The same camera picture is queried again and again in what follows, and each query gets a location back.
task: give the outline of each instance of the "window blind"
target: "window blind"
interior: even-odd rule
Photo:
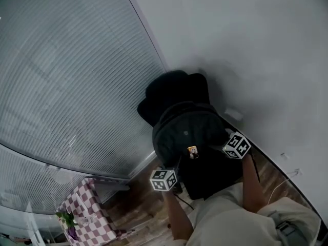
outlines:
[[[136,109],[164,72],[130,1],[0,0],[0,17],[0,143],[58,167],[127,177],[153,151]],[[28,200],[52,211],[51,196],[38,198],[51,189],[58,203],[82,178],[60,184],[53,174],[0,149],[6,206],[24,210]]]

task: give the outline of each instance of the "checkered box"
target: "checkered box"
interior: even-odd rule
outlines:
[[[101,246],[117,238],[124,238],[134,231],[118,230],[115,227],[107,211],[102,207],[95,190],[95,180],[99,181],[93,178],[82,180],[57,209],[59,212],[72,212],[74,217],[95,216],[96,222],[75,226],[78,240],[74,240],[68,234],[67,225],[60,222],[64,228],[64,234],[72,246]]]
[[[155,191],[169,191],[177,183],[177,178],[173,170],[154,170],[150,183]]]
[[[229,158],[242,159],[250,148],[251,145],[247,139],[239,132],[236,132],[225,145],[223,151]]]

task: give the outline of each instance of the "person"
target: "person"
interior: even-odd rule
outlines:
[[[267,205],[250,154],[242,159],[243,183],[212,195],[189,219],[175,195],[163,192],[173,241],[167,246],[314,245],[321,220],[282,198]]]

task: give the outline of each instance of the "white wall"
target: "white wall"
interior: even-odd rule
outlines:
[[[136,1],[168,67],[203,68],[218,110],[238,109],[229,121],[285,172],[301,168],[293,181],[328,223],[328,0]]]

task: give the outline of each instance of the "black chair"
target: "black chair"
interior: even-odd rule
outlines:
[[[146,88],[146,98],[139,104],[139,115],[152,127],[166,110],[183,106],[180,103],[210,104],[206,78],[201,74],[188,75],[184,71],[172,71],[155,79]],[[232,185],[242,176],[241,161],[229,159],[217,150],[202,149],[199,159],[180,158],[178,176],[192,199],[208,198]]]

